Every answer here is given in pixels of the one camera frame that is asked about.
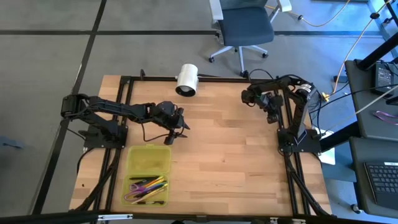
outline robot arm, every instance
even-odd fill
[[[95,139],[97,142],[100,141],[98,138],[103,139],[102,143],[104,141],[125,142],[127,134],[125,128],[121,127],[117,121],[107,121],[95,114],[95,112],[127,117],[139,124],[153,122],[169,131],[165,144],[172,144],[174,138],[181,135],[176,133],[174,129],[189,129],[183,120],[183,108],[176,108],[170,101],[163,101],[158,105],[155,103],[144,103],[130,106],[84,94],[68,95],[62,101],[61,116],[63,118],[71,121],[80,119],[90,125],[88,131],[80,131],[80,134],[84,135],[86,139],[91,138],[91,144],[93,144]]]
[[[298,86],[298,88],[292,91],[290,86],[294,88]],[[275,90],[283,90],[286,96],[295,103],[292,124],[278,133],[280,148],[298,146],[307,136],[308,130],[305,129],[304,119],[308,110],[308,102],[317,89],[312,83],[299,77],[293,78],[292,75],[286,75],[275,80],[252,83],[247,90],[242,91],[242,102],[258,105],[267,113],[267,122],[275,123],[280,119],[279,108],[283,105],[282,96],[270,92]]]

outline marker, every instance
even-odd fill
[[[130,180],[154,180],[158,179],[159,176],[153,176],[153,177],[131,177]]]
[[[154,204],[163,205],[164,201],[154,201],[154,202],[137,202],[138,205],[154,205]]]

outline pen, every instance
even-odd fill
[[[150,186],[153,186],[155,184],[159,184],[159,183],[161,183],[163,181],[164,181],[164,177],[161,177],[159,179],[156,179],[154,181],[149,182],[148,184],[144,185],[144,187],[150,187]]]
[[[140,180],[140,181],[138,181],[138,182],[136,182],[136,183],[134,183],[134,184],[136,184],[136,185],[141,185],[141,184],[144,184],[144,183],[147,183],[147,182],[152,182],[154,179],[157,179],[158,177],[153,177],[153,178],[147,178],[147,179],[144,179],[144,180]]]
[[[156,186],[156,187],[154,187],[154,188],[152,188],[152,189],[150,189],[150,190],[144,191],[143,193],[137,194],[137,195],[134,196],[134,197],[135,197],[135,198],[145,197],[147,194],[150,194],[150,193],[152,193],[152,192],[154,192],[154,191],[156,191],[156,190],[159,190],[159,189],[164,189],[164,188],[166,188],[166,187],[167,187],[167,183],[164,184],[164,185],[158,185],[158,186]]]
[[[130,180],[154,180],[158,179],[159,176],[153,176],[153,177],[131,177]]]
[[[164,201],[154,201],[154,202],[137,202],[138,205],[153,205],[153,204],[163,205]]]
[[[153,180],[153,181],[149,182],[148,184],[146,184],[144,187],[151,186],[153,183],[156,183],[156,182],[157,182],[158,180],[160,180],[160,179],[163,179],[163,177],[160,176],[160,177],[156,178],[155,180]]]

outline clear plastic container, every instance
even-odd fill
[[[150,206],[159,207],[166,205],[169,199],[169,177],[171,161],[171,150],[167,146],[155,146],[148,144],[146,146],[132,146],[129,148],[126,161],[126,176],[123,180],[121,201],[125,206]],[[124,199],[124,196],[130,192],[129,186],[138,180],[130,180],[131,177],[152,177],[163,176],[167,181],[167,188],[144,201],[164,201],[164,204],[137,205]]]

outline computer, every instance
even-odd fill
[[[374,201],[398,210],[398,162],[365,162]]]

